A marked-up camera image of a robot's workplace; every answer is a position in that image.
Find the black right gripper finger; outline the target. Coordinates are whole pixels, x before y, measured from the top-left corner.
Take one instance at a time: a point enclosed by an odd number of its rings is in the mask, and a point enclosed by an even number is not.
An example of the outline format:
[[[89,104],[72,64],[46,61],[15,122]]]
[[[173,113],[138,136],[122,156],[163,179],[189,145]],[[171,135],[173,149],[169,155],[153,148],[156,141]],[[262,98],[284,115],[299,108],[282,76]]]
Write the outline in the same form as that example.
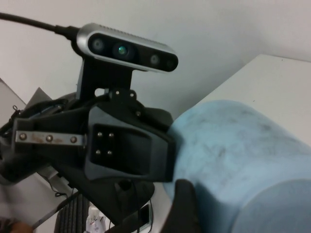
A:
[[[198,211],[194,187],[180,179],[175,182],[175,195],[168,217],[161,229],[163,233],[197,233]]]

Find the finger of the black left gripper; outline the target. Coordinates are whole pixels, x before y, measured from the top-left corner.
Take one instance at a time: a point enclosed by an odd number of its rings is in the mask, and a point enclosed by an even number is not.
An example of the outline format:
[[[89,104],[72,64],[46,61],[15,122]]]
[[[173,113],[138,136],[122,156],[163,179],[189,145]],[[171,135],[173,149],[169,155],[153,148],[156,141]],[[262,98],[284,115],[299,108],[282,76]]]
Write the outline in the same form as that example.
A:
[[[90,181],[108,178],[169,182],[175,141],[141,121],[124,106],[93,106],[88,115],[84,173]]]

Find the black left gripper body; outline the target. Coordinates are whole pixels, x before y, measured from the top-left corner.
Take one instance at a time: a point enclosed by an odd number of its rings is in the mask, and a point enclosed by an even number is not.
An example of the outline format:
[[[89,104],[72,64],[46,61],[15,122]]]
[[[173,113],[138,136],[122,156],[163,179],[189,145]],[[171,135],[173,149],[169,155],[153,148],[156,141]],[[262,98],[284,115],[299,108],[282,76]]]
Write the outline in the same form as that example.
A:
[[[40,111],[17,118],[13,124],[13,144],[84,147],[98,137],[113,137],[118,130],[147,137],[164,137],[173,122],[171,114],[148,108],[133,90],[111,90],[90,100],[69,102],[59,113]]]

